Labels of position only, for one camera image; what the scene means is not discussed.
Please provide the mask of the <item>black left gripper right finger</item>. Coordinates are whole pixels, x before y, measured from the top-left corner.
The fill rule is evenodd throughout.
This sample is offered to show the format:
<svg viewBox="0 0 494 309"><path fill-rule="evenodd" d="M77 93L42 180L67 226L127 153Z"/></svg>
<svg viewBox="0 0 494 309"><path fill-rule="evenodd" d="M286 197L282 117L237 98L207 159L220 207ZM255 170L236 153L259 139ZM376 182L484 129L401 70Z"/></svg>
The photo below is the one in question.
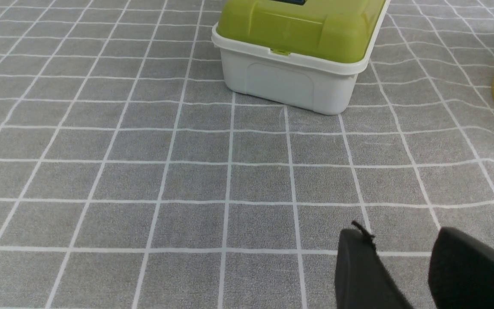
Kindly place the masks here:
<svg viewBox="0 0 494 309"><path fill-rule="evenodd" d="M429 264L438 309L494 309L494 249L454 227L442 227Z"/></svg>

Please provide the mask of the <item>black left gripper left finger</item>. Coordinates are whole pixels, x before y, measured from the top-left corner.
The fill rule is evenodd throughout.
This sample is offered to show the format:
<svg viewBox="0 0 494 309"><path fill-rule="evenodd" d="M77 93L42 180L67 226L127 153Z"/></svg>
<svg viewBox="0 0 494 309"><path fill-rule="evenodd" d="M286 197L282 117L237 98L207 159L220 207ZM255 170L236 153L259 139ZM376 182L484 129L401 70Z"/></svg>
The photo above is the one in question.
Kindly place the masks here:
<svg viewBox="0 0 494 309"><path fill-rule="evenodd" d="M379 258L374 235L360 223L339 235L334 276L338 309L411 309Z"/></svg>

